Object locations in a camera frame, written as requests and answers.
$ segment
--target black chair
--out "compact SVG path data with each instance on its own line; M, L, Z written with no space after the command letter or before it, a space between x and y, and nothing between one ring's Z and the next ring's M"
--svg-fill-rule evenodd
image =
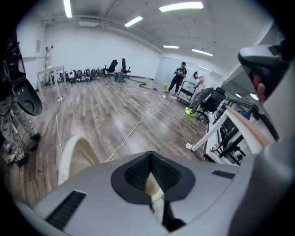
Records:
M129 66L128 70L126 69L126 61L125 60L122 60L122 72L125 73L125 76L127 75L127 73L130 73L130 68L131 66Z
M220 88L220 87L217 87L217 88L216 88L216 91L217 91L217 92L220 92L221 94L225 94L225 90L222 89L222 88Z
M197 117L197 119L200 118L200 116L204 116L207 123L209 123L209 117L205 114L205 112L215 112L219 106L219 104L226 98L226 96L222 93L220 93L217 90L214 90L210 97L201 103L201 107L203 108L203 111L197 111L198 113L200 113L200 115Z
M113 60L110 67L107 69L106 65L105 68L103 68L103 74L104 76L106 76L106 71L107 71L107 75L110 77L110 73L113 73L115 71L115 67L118 65L117 60Z

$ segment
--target cable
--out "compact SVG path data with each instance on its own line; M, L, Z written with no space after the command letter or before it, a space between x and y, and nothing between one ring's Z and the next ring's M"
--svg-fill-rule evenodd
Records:
M17 127L16 127L16 125L14 124L13 117L12 117L12 116L10 116L10 118L11 118L11 120L12 120L12 123L13 123L14 127L15 127L15 128L16 128L16 130L18 131L18 129L17 129ZM28 147L25 145L25 143L23 142L23 140L22 140L21 136L19 135L19 131L18 131L18 136L19 136L19 139L20 139L20 141L23 143L24 147L25 147L27 150L31 150L31 149L30 149L30 148L28 148Z
M56 115L58 114L58 112L59 112L59 109L60 109L60 106L61 106L61 103L60 103L60 105L59 105L59 107L57 108L57 111L56 111L56 114L48 121L48 123L47 123L47 127L46 127L46 131L45 131L45 133L44 133L44 135L42 136L42 137L45 137L45 135L46 135L46 133L47 133L47 130L48 130L48 126L49 126L49 123L56 117Z
M61 150L61 155L63 155L63 148L61 147L61 141L60 141L60 136L59 136L59 122L58 122L58 120L57 120L57 112L59 111L59 108L58 108L58 110L56 111L56 115L55 115L55 117L56 117L56 124L57 124L57 128L56 128L56 130L57 130L57 135L58 135L58 137L59 137L59 144L60 144L60 150Z
M7 105L7 100L6 100L6 98L5 98L5 103L6 103L6 107L7 107L7 112L3 115L3 114L0 114L0 116L6 116L8 113L9 113L9 111L11 110L11 108L12 108L12 104L13 104L13 95L11 94L11 106L10 106L10 108L8 108L8 105Z
M161 102L160 102L160 103L159 103L159 104L158 104L153 110L151 110L146 116L144 116L144 117L142 118L141 121L137 122L137 124L136 124L136 126L133 128L133 130L130 132L130 134L128 134L128 136L127 136L127 138L125 139L124 143L123 143L122 145L120 145L119 147L117 147L117 148L115 149L115 151L112 153L112 155L110 156L110 158L108 158L105 162L107 162L107 161L109 161L109 160L112 159L112 157L113 157L113 155L115 154L115 152L116 152L119 148L121 148L122 146L125 145L127 139L128 139L129 136L133 133L133 131L136 129L136 127L138 126L138 124L140 124L140 123L144 120L145 117L147 117L150 113L152 113L155 109L157 109L158 106L160 106Z
M145 83L145 82L143 82L143 81L133 80L133 79L130 79L129 77L125 77L125 78L127 78L127 79L129 79L129 80L131 80L131 81L134 81L134 82L140 83L139 87L142 87L142 88L144 88L144 89L157 90L156 88L145 87L145 85L146 85L147 83Z

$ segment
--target white desk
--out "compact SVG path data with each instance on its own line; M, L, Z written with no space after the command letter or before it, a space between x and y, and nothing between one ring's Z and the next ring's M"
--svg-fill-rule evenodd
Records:
M250 123L234 109L227 106L227 109L212 129L198 143L196 143L191 150L194 152L200 148L213 135L213 133L220 128L227 118L230 118L239 129L252 153L259 153L261 149L269 143L267 138L257 129L255 125Z
M38 84L38 89L40 91L40 95L41 95L41 101L44 103L45 99L44 99L44 95L42 92L42 88L41 88L41 83L40 83L40 75L44 75L44 77L46 78L46 75L48 73L49 76L49 81L50 81L50 85L53 91L53 84L52 84L52 79L51 79L51 73L53 72L53 77L54 77L54 82L55 82L55 87L56 87L56 92L57 92L57 96L60 98L60 92L59 92L59 84L57 82L57 76L56 76L56 72L62 70L63 73L63 78L64 78L64 85L65 85L65 89L67 89L66 87L66 82L65 82L65 67L64 66L57 66L57 67L52 67L50 69L44 70L44 71L40 71L36 74L37 76L37 84Z

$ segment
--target ladder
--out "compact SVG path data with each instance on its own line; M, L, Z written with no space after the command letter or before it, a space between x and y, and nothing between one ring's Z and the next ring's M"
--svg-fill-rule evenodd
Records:
M51 59L52 59L52 51L53 51L53 45L50 49L48 47L45 48L45 58L44 58L44 69L46 70L51 65Z

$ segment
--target white wall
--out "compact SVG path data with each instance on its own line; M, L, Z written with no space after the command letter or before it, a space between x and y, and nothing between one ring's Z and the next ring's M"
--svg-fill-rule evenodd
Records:
M38 17L29 14L18 23L17 35L27 79L37 89L36 73L44 69L45 26ZM36 40L41 41L39 53L36 52Z
M76 24L59 24L47 28L46 46L53 45L52 66L65 70L103 68L116 59L131 67L131 75L154 78L160 54L124 36Z
M210 79L211 79L211 84L214 86L214 88L221 87L222 76L220 74L217 74L212 71L210 73Z

